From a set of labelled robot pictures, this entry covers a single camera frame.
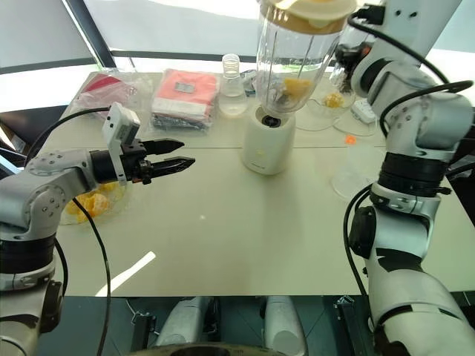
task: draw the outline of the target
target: blender base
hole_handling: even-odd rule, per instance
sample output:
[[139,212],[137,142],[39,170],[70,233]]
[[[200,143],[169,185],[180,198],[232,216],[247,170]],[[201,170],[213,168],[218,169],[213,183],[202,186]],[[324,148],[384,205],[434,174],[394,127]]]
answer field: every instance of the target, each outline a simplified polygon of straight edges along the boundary
[[270,116],[259,106],[246,129],[242,156],[244,165],[265,175],[282,172],[292,152],[294,135],[293,113]]

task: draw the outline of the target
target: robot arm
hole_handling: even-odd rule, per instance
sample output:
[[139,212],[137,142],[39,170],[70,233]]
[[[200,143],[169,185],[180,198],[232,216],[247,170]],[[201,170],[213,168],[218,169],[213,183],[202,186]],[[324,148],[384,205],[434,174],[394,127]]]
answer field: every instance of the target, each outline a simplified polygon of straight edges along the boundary
[[104,151],[55,151],[32,159],[23,172],[0,181],[0,349],[3,355],[32,355],[39,333],[59,322],[61,283],[53,246],[62,210],[75,196],[113,181],[142,182],[182,171],[194,159],[150,163],[183,143],[135,139],[134,112],[114,103],[102,132]]
[[[424,32],[416,23],[422,3],[387,1],[386,8],[362,13],[373,15],[371,21],[384,33],[398,30],[404,16],[407,28],[396,33],[410,45],[411,31]],[[376,350],[383,355],[475,355],[475,331],[449,291],[421,267],[438,194],[450,192],[440,183],[473,122],[471,104],[459,94],[439,91],[415,95],[387,112],[395,100],[436,83],[380,39],[366,53],[366,46],[340,47],[337,59],[346,85],[366,96],[376,115],[386,115],[389,127],[387,154],[370,189],[373,206],[357,210],[350,233],[351,249],[365,259]]]

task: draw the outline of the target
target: glass bottle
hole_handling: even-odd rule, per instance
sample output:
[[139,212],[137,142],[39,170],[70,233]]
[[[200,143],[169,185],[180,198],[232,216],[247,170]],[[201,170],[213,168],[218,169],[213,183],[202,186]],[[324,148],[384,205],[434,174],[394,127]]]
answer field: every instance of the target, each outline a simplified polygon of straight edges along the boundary
[[227,116],[238,116],[247,109],[247,97],[243,79],[239,73],[239,56],[223,56],[223,80],[218,97],[219,109]]

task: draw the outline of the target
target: clear plastic cup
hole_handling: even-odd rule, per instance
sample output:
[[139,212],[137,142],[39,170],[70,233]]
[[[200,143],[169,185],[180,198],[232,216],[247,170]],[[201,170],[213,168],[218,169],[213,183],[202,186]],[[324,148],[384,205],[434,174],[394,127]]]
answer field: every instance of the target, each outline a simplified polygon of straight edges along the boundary
[[352,90],[339,90],[324,77],[307,102],[309,113],[303,111],[297,115],[297,128],[306,131],[331,128],[354,102]]
[[333,190],[346,201],[350,201],[365,186],[378,180],[384,151],[369,145],[347,147],[347,156],[333,178]]

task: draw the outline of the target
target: white power strip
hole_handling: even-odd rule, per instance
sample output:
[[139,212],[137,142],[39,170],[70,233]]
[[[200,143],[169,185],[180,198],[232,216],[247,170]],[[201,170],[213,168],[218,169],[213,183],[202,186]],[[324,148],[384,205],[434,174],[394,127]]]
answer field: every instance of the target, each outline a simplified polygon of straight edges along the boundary
[[351,105],[351,114],[355,119],[369,125],[376,121],[376,115],[366,99],[356,100]]

